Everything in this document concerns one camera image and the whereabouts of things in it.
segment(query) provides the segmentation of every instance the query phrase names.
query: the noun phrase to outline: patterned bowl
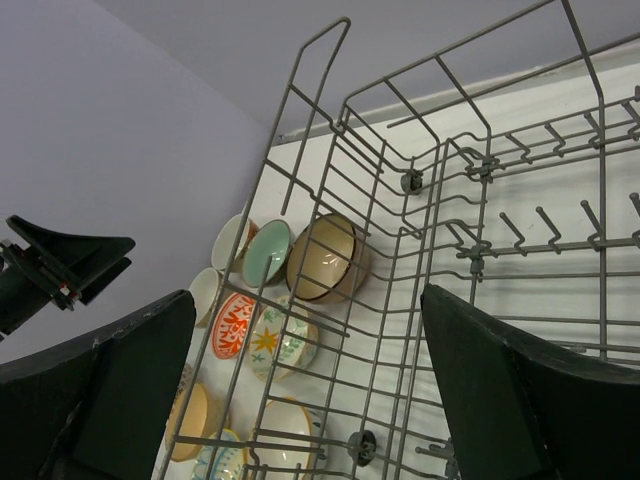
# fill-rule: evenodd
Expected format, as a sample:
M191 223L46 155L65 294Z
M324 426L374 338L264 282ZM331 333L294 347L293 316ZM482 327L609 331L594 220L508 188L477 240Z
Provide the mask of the patterned bowl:
M231 294L222 304L211 332L211 348L216 357L227 360L238 354L255 304L255 300L239 293Z
M289 305L289 296L284 295L277 298L275 302L283 308L287 308ZM294 306L292 310L302 316L307 316L307 311L303 308ZM267 307L264 312L262 312L262 315L260 315L251 334L249 362L253 373L263 382L267 380L267 375L273 362L275 348L278 344L278 336L282 330L285 318L286 315L284 312L281 312L277 308ZM318 341L318 328L315 325L311 325L294 317L289 317L287 332L315 342ZM311 360L313 360L316 350L317 348L314 344L285 334L282 339L278 362L304 369L307 368ZM292 373L295 372L288 368L277 367L273 379L280 380Z
M291 397L285 397L289 400L295 400ZM264 410L264 416L260 428L263 430L275 430L283 433L293 433L297 435L305 435L315 438L320 438L322 416L320 412L293 405L291 403L284 403L274 400L267 405ZM316 455L318 462L316 468L322 470L327 461L327 448L326 445L309 442L305 440L289 440L284 438L268 437L265 435L258 435L257 441L267 443L279 443L282 445L281 449L267 449L256 448L255 452L260 458L261 464L267 464L270 467L275 468L296 468L299 463L303 469L309 469L313 466ZM323 453L311 453L309 451L294 451L287 449L287 446L303 447L303 448L324 448ZM269 479L290 479L293 478L292 473L270 473ZM311 475L300 475L300 480L309 480Z
M233 430L224 429L221 440L239 442L240 439ZM191 473L191 480L205 480L207 466L211 461L213 447L205 445L196 458L196 464ZM238 480L242 476L242 467L247 463L247 451L243 448L219 447L213 463L209 480Z

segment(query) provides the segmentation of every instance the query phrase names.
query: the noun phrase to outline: lavender wall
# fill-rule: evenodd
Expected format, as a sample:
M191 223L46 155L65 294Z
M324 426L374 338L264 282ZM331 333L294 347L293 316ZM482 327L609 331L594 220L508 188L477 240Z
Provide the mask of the lavender wall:
M295 54L340 16L353 20L323 95L336 115L349 92L502 20L537 0L95 0L235 105L270 125ZM638 0L571 0L590 48L637 32ZM327 49L308 52L298 85L317 82ZM488 80L578 53L559 1L474 42L445 60L463 83ZM433 68L396 79L408 98L452 89ZM380 89L356 102L359 111L398 99ZM302 102L284 112L280 133L300 128Z
M266 131L89 0L3 0L0 65L0 239L18 240L15 213L137 242L93 304L48 306L0 343L1 362L188 287L242 208Z

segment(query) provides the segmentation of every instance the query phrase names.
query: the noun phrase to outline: beige bowl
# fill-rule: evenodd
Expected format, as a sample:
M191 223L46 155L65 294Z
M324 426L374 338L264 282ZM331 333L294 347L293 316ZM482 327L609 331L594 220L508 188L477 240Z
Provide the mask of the beige bowl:
M244 224L242 224L241 221L241 213L231 217L216 237L213 249L211 250L211 265L219 272L224 271L227 267L229 257L233 257L231 271L237 273L242 271L242 261L247 252L247 246L251 242L251 239L255 237L256 233L258 233L259 229L258 225L250 218L247 218ZM238 244L238 248L233 251L232 247L237 235L240 235L240 243Z
M189 285L189 292L193 296L196 307L196 327L205 327L211 317L211 311L219 295L220 304L229 298L231 291L222 288L222 275L215 268L205 268Z
M309 242L303 258L304 246L309 235L313 240L321 242L330 250L350 260L314 242ZM355 278L357 289L369 269L370 250L365 247L363 239L364 235L342 216L330 214L318 218L300 234L293 245L287 263L287 287L289 289L293 287L302 264L301 273L322 285L300 278L295 292L298 299L311 303L337 303L345 300L345 297L338 292L350 295L354 277L357 275ZM354 261L358 262L362 268L355 267L352 263Z
M175 401L173 410L167 421L167 429L164 435L165 445L169 446L169 440L175 429L178 420L178 414L182 402L184 402L185 394L183 391ZM189 399L189 405L185 412L179 435L186 437L209 438L213 435L222 421L224 409L224 401L215 395L212 395L201 383L193 386L193 393ZM224 426L229 426L230 415L224 422ZM198 456L198 452L202 445L192 445L189 443L176 443L173 452L171 452L171 460L174 462L184 462Z

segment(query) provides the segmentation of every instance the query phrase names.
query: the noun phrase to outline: ceramic bowl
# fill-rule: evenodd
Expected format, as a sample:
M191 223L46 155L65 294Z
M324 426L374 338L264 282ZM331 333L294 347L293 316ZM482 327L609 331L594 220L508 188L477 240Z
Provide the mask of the ceramic bowl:
M298 435L306 435L320 437L320 427L322 417L320 413L305 407L272 401L264 410L264 416L260 427L264 430L276 430L284 433L294 433ZM260 457L261 464L268 464L275 468L296 468L300 463L302 468L311 468L318 456L317 469L323 469L327 460L326 446L325 453L310 453L287 450L287 446L298 446L307 448L316 448L318 444L303 440L290 440L277 437L267 437L259 435L257 438L260 442L282 444L282 449L262 449L256 448L255 452ZM293 478L291 473L270 473L269 479L290 479ZM309 479L310 475L301 476L302 479Z
M196 278L193 279L189 286L189 292L193 296L196 306L196 327L206 325L211 309L220 295L222 287L222 275L215 268L205 268ZM225 290L225 298L231 292Z
M227 262L229 257L233 257L233 263L231 264L232 272L240 272L242 270L242 260L247 250L247 246L251 239L258 233L258 226L250 219L247 218L247 222L241 225L242 214L238 214L227 221L215 243L213 244L213 250L211 251L211 265L218 271L224 271L227 268ZM240 237L240 243L235 252L232 251L233 243L236 240L238 232L242 231Z
M310 241L305 254L304 247L309 236L329 247L330 250ZM336 303L345 300L340 293L351 294L354 277L357 276L355 278L357 289L367 275L370 250L364 246L363 239L362 232L342 216L331 214L318 218L300 234L291 249L287 262L287 286L289 289L293 288L302 265L302 274L322 285L300 278L295 292L297 298L311 303ZM349 260L336 255L331 250ZM352 264L354 261L358 262L361 268L355 267Z
M291 229L283 220L273 220L262 228L247 247L242 264L242 279L247 286L258 288L269 257L272 257L267 283L282 280L284 265L292 244Z
M289 296L284 295L277 298L275 302L283 308L287 308ZM294 306L292 310L302 316L307 316L307 311L303 308ZM249 364L255 376L263 382L267 380L271 363L273 363L278 336L285 318L286 315L277 308L267 307L258 318L256 326L251 333ZM294 317L289 317L287 331L309 340L318 341L318 328ZM285 335L282 339L278 361L285 365L305 369L313 360L316 350L316 345L312 343ZM277 367L273 380L280 380L292 373L295 372L288 368Z
M178 420L178 414L180 407L185 399L183 391L174 404L173 410L169 415L167 421L167 429L165 431L165 445L169 445L169 440L175 429L176 422ZM200 437L209 438L220 426L223 421L224 413L224 400L209 393L207 389L201 383L196 383L193 386L193 392L187 405L187 411L185 412L182 426L180 427L179 435L188 437ZM230 416L224 420L224 426L228 426ZM202 445L192 445L189 443L176 443L173 452L171 452L171 460L174 462L184 462L196 458Z
M173 400L174 405L175 405L175 402L178 400L178 397L180 396L180 394L184 392L184 390L187 388L187 385L189 385L192 379L193 379L193 367L185 362L184 367L182 367L182 373L180 374L180 381L178 382L176 397Z
M216 357L227 360L238 354L255 305L255 300L240 293L232 293L222 304L211 332L211 348Z
M224 429L220 435L221 440L239 442L240 438L233 430ZM196 464L191 473L191 480L205 480L207 466L211 461L213 447L205 445L200 450ZM242 467L247 463L247 451L243 448L218 447L213 469L209 480L239 480L242 476Z

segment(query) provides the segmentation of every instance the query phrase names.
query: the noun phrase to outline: rack tine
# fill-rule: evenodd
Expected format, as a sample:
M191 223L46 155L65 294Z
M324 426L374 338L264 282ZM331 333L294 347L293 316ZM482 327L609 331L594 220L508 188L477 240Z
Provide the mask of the rack tine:
M584 118L587 122L589 122L589 126L593 128L593 130L596 132L596 135L589 139L589 145L597 149L600 147L598 145L598 142L600 141L601 138L603 138L602 129L600 128L600 125L598 124L598 122L596 122L596 119L593 118L593 115L591 115L591 112L585 113Z
M458 232L456 232L456 230L451 226L450 223L445 223L445 226L451 232L451 235L453 235L456 238L456 240L458 241L458 243L456 244L456 246L454 248L460 250L462 248L462 246L464 245L464 240L462 240L462 237L460 235L458 235Z
M547 243L551 248L553 248L554 252L560 255L562 253L562 250L560 250L560 247L556 245L556 242L562 238L562 234L553 224L553 222L551 221L549 216L545 213L542 207L536 207L536 213L540 215L540 218L542 218L544 223L547 224L547 227L549 227L549 230L551 230L551 233L553 233L553 237L551 237L551 239L549 239Z
M461 147L460 145L458 145L458 143L453 140L453 139L449 139L449 143L451 145L453 145L453 147L457 150L458 155L460 155L460 158L462 158L465 162L467 162L467 164L470 167L474 166L473 160L471 160L469 157L467 157L467 153L469 153L472 157L474 157L474 159L476 160L481 160L482 157L480 156L480 154L478 152L476 152L473 148L471 147Z
M565 142L564 138L562 138L562 135L560 135L560 134L558 133L558 131L557 131L555 128L553 128L549 122L547 122L547 123L545 123L545 124L544 124L544 128L545 128L545 130L546 130L547 132L549 132L549 133L551 134L551 136L552 136L553 138L555 138L555 139L556 139L556 141L558 142L558 145L556 145L555 147L553 147L553 151L554 151L554 152L556 153L556 155L558 155L560 158L564 157L564 152L562 152L560 149L561 149L562 147L564 147L564 146L567 144L567 142Z
M507 217L506 213L500 212L499 216L502 219L502 221L507 224L507 227L509 227L511 229L511 231L514 233L514 235L516 237L518 237L518 241L513 244L513 248L518 250L523 257L526 257L527 256L527 252L525 252L524 249L521 247L521 245L526 240L524 238L524 235L522 235L522 233L520 233L520 230L518 230L517 227L513 224L513 222L509 219L509 217Z
M529 165L531 165L533 163L533 160L528 158L528 155L531 153L531 149L527 147L524 143L522 143L520 140L518 140L516 137L511 135L510 133L506 133L505 137L511 140L511 142L515 143L519 148L524 150L523 154L520 155L520 160L522 160L523 162L527 162Z
M629 135L629 138L631 140L637 142L638 140L640 140L640 132L638 132L638 130L640 129L640 115L638 115L638 112L636 112L635 108L631 106L630 102L622 102L621 105L627 111L633 121L636 122L636 125L629 129L627 135Z
M629 195L629 198L631 199L631 203L633 203L633 206L636 208L636 212L640 217L640 197L638 197L638 193L637 192L632 193L631 195ZM636 246L640 248L640 229L633 232L631 234L631 238L633 238L633 241L635 242Z
M596 233L589 235L589 237L587 238L587 242L589 242L593 247L593 249L597 252L600 250L600 246L596 243L596 238L602 239L602 236L604 235L604 229L602 228L602 225L600 225L600 222L596 218L595 213L593 213L593 210L591 209L589 202L587 202L586 200L583 200L580 202L580 206L584 208L584 213L587 214L587 217L589 217L589 220L591 221L593 228L596 229Z
M253 448L249 449L249 456L253 459L256 465L260 465L260 457L258 456L258 454L255 452Z
M296 468L298 470L302 469L302 464L300 462L296 463ZM293 474L293 480L298 480L300 478L300 472L295 472Z

